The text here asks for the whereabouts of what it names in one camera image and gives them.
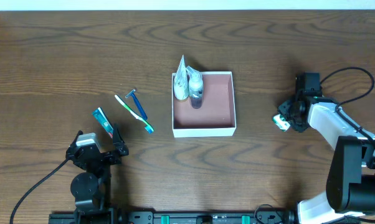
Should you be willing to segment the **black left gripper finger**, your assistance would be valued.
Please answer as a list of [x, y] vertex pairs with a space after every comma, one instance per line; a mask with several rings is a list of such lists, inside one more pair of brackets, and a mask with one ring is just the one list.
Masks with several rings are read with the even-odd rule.
[[74, 145], [76, 145], [76, 142], [77, 142], [77, 140], [78, 140], [78, 137], [80, 136], [80, 135], [82, 135], [83, 134], [83, 131], [81, 131], [81, 130], [79, 130], [78, 132], [77, 132], [77, 135], [76, 135], [76, 137], [75, 137], [75, 139], [74, 139]]
[[119, 132], [119, 129], [118, 129], [118, 125], [116, 123], [113, 125], [112, 140], [113, 140], [113, 145], [114, 145], [115, 149], [123, 149], [124, 148], [125, 142], [122, 139], [122, 136], [121, 136], [121, 134]]

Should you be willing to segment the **green soap bar packet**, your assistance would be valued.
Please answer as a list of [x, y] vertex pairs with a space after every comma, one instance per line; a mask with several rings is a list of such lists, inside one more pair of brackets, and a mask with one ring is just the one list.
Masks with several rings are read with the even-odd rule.
[[290, 123], [281, 115], [276, 114], [272, 121], [277, 125], [277, 127], [283, 132], [287, 131], [290, 128]]

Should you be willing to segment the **white cream tube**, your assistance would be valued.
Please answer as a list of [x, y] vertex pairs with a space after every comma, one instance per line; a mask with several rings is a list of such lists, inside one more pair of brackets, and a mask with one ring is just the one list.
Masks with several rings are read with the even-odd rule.
[[186, 73], [185, 59], [182, 55], [173, 81], [174, 96], [179, 101], [184, 101], [189, 96], [188, 77]]

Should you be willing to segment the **clear spray bottle blue liquid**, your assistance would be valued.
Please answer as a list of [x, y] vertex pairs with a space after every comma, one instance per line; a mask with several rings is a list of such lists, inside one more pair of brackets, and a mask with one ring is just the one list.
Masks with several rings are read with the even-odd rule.
[[202, 106], [204, 82], [201, 72], [193, 69], [190, 66], [186, 67], [187, 74], [189, 75], [189, 98], [191, 106], [194, 109], [199, 109]]

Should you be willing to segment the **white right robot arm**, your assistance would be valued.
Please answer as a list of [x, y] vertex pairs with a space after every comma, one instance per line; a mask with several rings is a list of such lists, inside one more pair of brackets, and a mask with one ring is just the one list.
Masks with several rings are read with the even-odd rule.
[[319, 73], [296, 77], [295, 94], [278, 107], [282, 130], [317, 130], [334, 150], [326, 190], [297, 205], [298, 223], [366, 222], [375, 214], [375, 134], [323, 95]]

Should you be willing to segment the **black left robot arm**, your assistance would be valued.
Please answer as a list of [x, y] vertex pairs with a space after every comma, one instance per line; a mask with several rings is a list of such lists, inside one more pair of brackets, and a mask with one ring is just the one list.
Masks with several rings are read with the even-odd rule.
[[78, 211], [94, 212], [110, 206], [110, 166], [121, 164], [121, 158], [129, 154], [117, 125], [113, 127], [112, 143], [114, 150], [101, 152], [95, 133], [79, 131], [67, 149], [66, 158], [83, 170], [70, 185]]

